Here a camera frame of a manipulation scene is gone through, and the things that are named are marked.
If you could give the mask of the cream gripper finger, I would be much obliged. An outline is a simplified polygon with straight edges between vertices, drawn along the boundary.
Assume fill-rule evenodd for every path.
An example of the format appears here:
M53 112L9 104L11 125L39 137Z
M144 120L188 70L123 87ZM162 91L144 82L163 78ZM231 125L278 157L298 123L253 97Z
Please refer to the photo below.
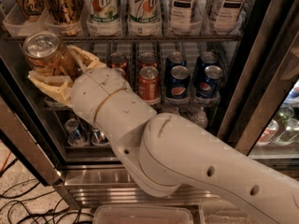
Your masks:
M61 105L70 106L71 90L74 84L70 76L50 76L44 77L36 71L30 71L29 80L43 93Z
M102 63L99 58L87 50L69 45L68 51L70 54L70 64L67 66L67 73L71 76L80 76L95 68L107 68L105 63Z

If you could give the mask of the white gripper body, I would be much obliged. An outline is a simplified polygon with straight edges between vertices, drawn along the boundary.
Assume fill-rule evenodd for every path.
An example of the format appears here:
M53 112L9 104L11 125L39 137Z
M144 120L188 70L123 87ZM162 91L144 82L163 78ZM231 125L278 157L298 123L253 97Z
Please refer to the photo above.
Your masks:
M95 68L75 80L71 89L71 107L77 116L94 125L101 104L115 92L130 89L117 70Z

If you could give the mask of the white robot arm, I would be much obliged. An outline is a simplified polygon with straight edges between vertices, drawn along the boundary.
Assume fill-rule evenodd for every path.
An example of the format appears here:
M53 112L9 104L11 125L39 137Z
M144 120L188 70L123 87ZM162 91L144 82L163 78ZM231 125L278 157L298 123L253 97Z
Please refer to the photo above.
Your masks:
M49 97L107 137L136 184L165 197L181 185L208 190L263 224L299 224L299 182L226 145L189 120L157 113L116 70L72 47L76 62L89 64L77 79L29 79Z

